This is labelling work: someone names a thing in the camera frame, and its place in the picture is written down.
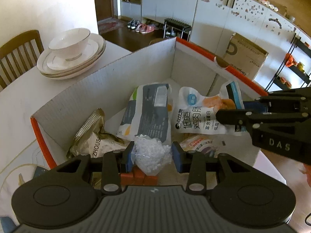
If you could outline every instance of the stack of plates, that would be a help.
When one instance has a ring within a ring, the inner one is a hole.
[[[100,35],[90,33],[85,48],[77,57],[66,59],[49,48],[41,53],[37,67],[42,75],[51,79],[73,78],[92,68],[105,49],[106,41]]]

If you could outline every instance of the black cable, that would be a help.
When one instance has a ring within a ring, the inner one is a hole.
[[[307,215],[306,219],[304,220],[304,222],[308,225],[311,226],[311,223],[308,223],[307,220],[309,219],[309,217],[311,216],[311,213]]]

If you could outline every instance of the open box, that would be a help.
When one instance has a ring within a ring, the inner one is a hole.
[[[53,168],[66,161],[74,135],[97,108],[105,112],[105,130],[116,134],[128,100],[139,85],[169,83],[174,102],[181,86],[193,87],[201,95],[213,96],[228,80],[238,82],[244,100],[267,95],[260,86],[217,59],[192,43],[173,38],[116,60],[67,88],[31,118],[47,163]],[[252,145],[249,134],[231,137],[228,153],[251,166],[258,165],[259,148]],[[261,171],[284,180],[267,158],[263,161],[264,166],[259,166]],[[159,174],[159,184],[185,183],[177,174],[174,164],[162,172]]]

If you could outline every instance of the doormat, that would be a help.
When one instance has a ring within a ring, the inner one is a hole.
[[[106,18],[97,22],[99,34],[119,29],[125,25],[127,25],[126,21],[122,21],[116,18]]]

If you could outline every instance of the ribbed gray surface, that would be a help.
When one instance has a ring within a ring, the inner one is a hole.
[[[40,230],[26,225],[16,233],[294,233],[286,224],[273,229],[245,229],[227,222],[203,196],[181,186],[129,186],[118,196],[102,200],[94,214],[67,228]]]

